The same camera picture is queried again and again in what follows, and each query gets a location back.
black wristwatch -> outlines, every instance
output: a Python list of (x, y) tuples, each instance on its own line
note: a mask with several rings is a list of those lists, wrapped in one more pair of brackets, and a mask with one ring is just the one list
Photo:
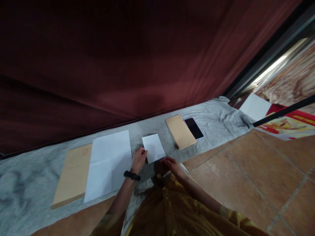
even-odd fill
[(125, 177), (129, 177), (130, 179), (132, 180), (137, 180), (137, 181), (140, 181), (141, 177), (135, 173), (131, 173), (130, 171), (125, 171), (124, 173), (124, 176)]

person's left hand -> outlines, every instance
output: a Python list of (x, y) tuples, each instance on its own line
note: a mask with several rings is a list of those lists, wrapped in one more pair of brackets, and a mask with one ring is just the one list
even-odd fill
[(139, 174), (140, 170), (142, 169), (145, 158), (148, 154), (148, 151), (144, 150), (144, 147), (139, 148), (137, 151), (135, 151), (133, 157), (132, 157), (132, 166), (130, 172)]

black pole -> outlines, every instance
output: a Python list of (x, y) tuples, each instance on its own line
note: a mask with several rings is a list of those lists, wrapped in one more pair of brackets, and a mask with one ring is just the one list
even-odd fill
[(300, 109), (302, 107), (310, 105), (313, 102), (315, 102), (315, 94), (310, 96), (310, 97), (308, 97), (308, 98), (305, 98), (305, 99), (303, 99), (303, 100), (301, 100), (301, 101), (299, 101), (299, 102), (297, 102), (297, 103), (295, 103), (295, 104), (293, 104), (293, 105), (291, 105), (291, 106), (289, 106), (287, 108), (284, 108), (281, 111), (278, 111), (278, 112), (276, 112), (276, 113), (274, 113), (274, 114), (272, 114), (270, 116), (267, 116), (267, 117), (265, 117), (265, 118), (263, 118), (263, 119), (261, 119), (259, 121), (256, 121), (255, 123), (253, 123), (253, 125), (254, 125), (254, 127), (257, 127), (259, 125), (265, 124), (265, 123), (267, 123), (269, 121), (272, 121), (273, 119), (276, 119), (276, 118), (278, 118), (280, 116), (283, 116), (283, 115), (288, 114), (288, 113), (290, 113), (292, 111), (295, 111), (297, 109)]

tiled floor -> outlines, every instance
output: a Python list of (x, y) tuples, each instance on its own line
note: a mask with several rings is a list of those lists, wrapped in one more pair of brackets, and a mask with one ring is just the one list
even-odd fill
[[(184, 165), (207, 193), (270, 235), (314, 235), (314, 143), (315, 136), (282, 141), (253, 130)], [(112, 200), (33, 235), (89, 235)]]

floor tile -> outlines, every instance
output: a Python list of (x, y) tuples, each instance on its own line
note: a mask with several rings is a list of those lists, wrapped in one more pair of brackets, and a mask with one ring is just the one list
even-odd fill
[(275, 211), (224, 151), (190, 174), (209, 195), (224, 206), (245, 214), (265, 231), (276, 216)]
[(283, 141), (259, 130), (255, 130), (255, 132), (284, 154), (303, 173), (306, 174), (315, 165), (315, 135)]
[(270, 236), (294, 236), (281, 219), (276, 222), (269, 234)]
[(210, 159), (214, 155), (216, 155), (219, 151), (223, 149), (223, 146), (216, 147), (209, 151), (206, 151), (200, 155), (197, 155), (188, 161), (183, 162), (183, 165), (186, 167), (188, 171), (191, 171), (193, 168), (196, 168), (201, 163), (205, 162), (206, 160)]
[(191, 171), (192, 169), (196, 168), (197, 166), (199, 166), (201, 163), (205, 162), (206, 160), (210, 159), (211, 157), (213, 157), (214, 155), (216, 155), (218, 152), (222, 151), (224, 148), (226, 148), (227, 146), (233, 144), (234, 142), (236, 142), (238, 139), (242, 138), (243, 136), (245, 136), (247, 134), (244, 134), (242, 136), (239, 136), (219, 147), (216, 147), (214, 149), (211, 149), (207, 152), (204, 152), (200, 155), (197, 155), (191, 159), (189, 159), (188, 161), (183, 162), (184, 166), (186, 167), (186, 169), (188, 171)]
[(255, 132), (225, 149), (277, 211), (304, 176)]
[(114, 197), (100, 202), (96, 205), (90, 206), (82, 211), (70, 215), (67, 218), (57, 221), (56, 223), (40, 229), (32, 236), (87, 236), (97, 226), (99, 221), (103, 218), (106, 211), (110, 207)]
[(296, 197), (282, 214), (297, 235), (314, 235), (315, 232), (315, 184), (306, 181)]
[(229, 141), (229, 142), (223, 144), (222, 147), (223, 147), (223, 148), (226, 148), (227, 146), (229, 146), (229, 145), (235, 143), (236, 141), (238, 141), (239, 139), (241, 139), (241, 138), (243, 138), (244, 136), (248, 135), (249, 133), (243, 134), (243, 135), (241, 135), (241, 136), (239, 136), (239, 137), (237, 137), (237, 138), (235, 138), (235, 139), (233, 139), (233, 140), (231, 140), (231, 141)]

